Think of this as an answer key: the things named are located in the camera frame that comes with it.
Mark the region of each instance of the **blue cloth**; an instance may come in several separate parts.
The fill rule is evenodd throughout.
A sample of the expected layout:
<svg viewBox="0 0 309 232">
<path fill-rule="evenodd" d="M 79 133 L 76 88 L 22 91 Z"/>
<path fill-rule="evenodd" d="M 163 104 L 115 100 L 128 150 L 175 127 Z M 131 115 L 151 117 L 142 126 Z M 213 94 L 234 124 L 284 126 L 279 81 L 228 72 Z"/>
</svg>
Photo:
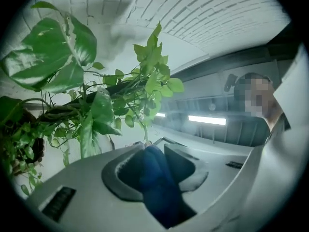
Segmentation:
<svg viewBox="0 0 309 232">
<path fill-rule="evenodd" d="M 139 185 L 149 212 L 165 228 L 177 225 L 181 193 L 172 178 L 165 155 L 155 145 L 144 149 Z"/>
</svg>

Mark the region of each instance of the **plant pot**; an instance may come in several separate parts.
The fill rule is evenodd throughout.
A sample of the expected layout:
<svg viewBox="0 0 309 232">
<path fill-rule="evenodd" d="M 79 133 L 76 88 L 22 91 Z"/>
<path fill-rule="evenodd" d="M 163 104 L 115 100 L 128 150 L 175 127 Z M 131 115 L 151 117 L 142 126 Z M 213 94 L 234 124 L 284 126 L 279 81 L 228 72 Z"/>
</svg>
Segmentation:
<svg viewBox="0 0 309 232">
<path fill-rule="evenodd" d="M 25 122 L 35 122 L 36 118 L 33 116 L 29 111 L 24 109 L 23 112 L 23 117 L 20 120 L 20 123 L 23 124 Z M 34 166 L 37 166 L 41 161 L 44 156 L 44 140 L 43 138 L 36 138 L 34 140 L 34 144 L 32 146 L 32 150 L 34 153 L 34 158 L 33 159 L 26 159 L 26 163 L 30 164 L 33 163 Z M 16 159 L 15 163 L 13 165 L 13 175 L 19 175 L 22 173 L 25 173 L 26 171 L 21 171 L 20 166 L 19 166 L 19 160 Z"/>
</svg>

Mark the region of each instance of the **ceiling light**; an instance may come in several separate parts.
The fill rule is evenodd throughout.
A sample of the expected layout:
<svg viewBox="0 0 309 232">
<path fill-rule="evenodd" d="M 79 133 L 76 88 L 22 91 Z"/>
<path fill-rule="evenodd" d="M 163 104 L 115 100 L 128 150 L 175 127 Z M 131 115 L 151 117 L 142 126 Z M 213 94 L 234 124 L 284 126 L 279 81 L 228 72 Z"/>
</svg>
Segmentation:
<svg viewBox="0 0 309 232">
<path fill-rule="evenodd" d="M 202 123 L 209 123 L 209 124 L 216 124 L 216 125 L 226 125 L 225 118 L 210 118 L 210 117 L 200 117 L 200 116 L 191 116 L 189 115 L 190 121 L 195 122 L 202 122 Z"/>
<path fill-rule="evenodd" d="M 165 114 L 157 113 L 156 116 L 165 117 Z"/>
</svg>

